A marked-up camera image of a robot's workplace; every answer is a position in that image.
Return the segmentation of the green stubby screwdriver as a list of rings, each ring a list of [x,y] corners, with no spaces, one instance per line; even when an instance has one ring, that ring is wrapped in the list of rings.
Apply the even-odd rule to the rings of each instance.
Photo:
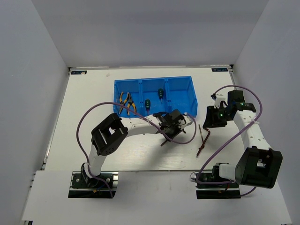
[[[150,111],[150,105],[151,105],[150,100],[149,100],[149,99],[146,99],[146,100],[145,100],[145,108],[146,108],[147,114],[149,114],[149,111]]]
[[[157,92],[158,92],[159,99],[160,99],[160,101],[162,103],[163,98],[164,98],[164,90],[162,88],[160,88],[160,89],[158,89]]]

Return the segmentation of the yellow black pliers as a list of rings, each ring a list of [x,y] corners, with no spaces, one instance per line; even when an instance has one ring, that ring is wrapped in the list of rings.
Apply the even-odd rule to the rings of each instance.
[[[127,93],[127,108],[133,108],[134,112],[136,112],[136,106],[132,99],[132,95],[130,92]]]
[[[119,104],[120,104],[120,105],[125,105],[125,104],[127,103],[128,99],[129,99],[129,92],[128,92],[127,95],[126,95],[126,98],[123,99],[123,91],[122,91],[122,92],[120,93],[120,96],[119,96]],[[120,108],[119,108],[119,115],[122,113],[122,111],[123,111],[123,107],[120,107]]]

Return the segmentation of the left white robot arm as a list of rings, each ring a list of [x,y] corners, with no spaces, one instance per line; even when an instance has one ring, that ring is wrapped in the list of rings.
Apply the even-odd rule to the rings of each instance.
[[[126,137],[144,134],[158,134],[162,130],[166,139],[173,139],[189,126],[192,120],[179,110],[171,113],[159,112],[141,118],[121,118],[116,113],[110,114],[91,132],[91,150],[89,161],[81,167],[81,177],[87,187],[94,187],[99,182],[101,168],[106,156],[114,153]]]

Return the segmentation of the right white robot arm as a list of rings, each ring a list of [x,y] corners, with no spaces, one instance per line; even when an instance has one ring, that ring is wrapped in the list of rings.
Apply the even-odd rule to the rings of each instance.
[[[245,101],[241,90],[232,90],[227,97],[217,94],[211,97],[215,103],[207,107],[203,128],[222,128],[233,121],[245,150],[237,164],[217,163],[211,178],[202,181],[212,182],[217,187],[233,181],[239,185],[273,188],[283,156],[264,138],[254,104]]]

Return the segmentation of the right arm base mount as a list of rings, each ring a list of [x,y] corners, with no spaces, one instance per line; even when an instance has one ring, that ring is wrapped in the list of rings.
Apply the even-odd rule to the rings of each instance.
[[[199,184],[196,182],[197,174],[198,172],[192,172],[190,174],[191,180],[195,182],[197,200],[241,198],[238,184]]]

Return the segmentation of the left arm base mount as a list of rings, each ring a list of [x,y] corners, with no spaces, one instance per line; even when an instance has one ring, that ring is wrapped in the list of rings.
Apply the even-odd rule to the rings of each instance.
[[[68,198],[111,199],[114,197],[117,191],[119,173],[102,172],[99,177],[108,183],[112,196],[103,181],[92,178],[86,183],[81,172],[75,171],[72,172]]]

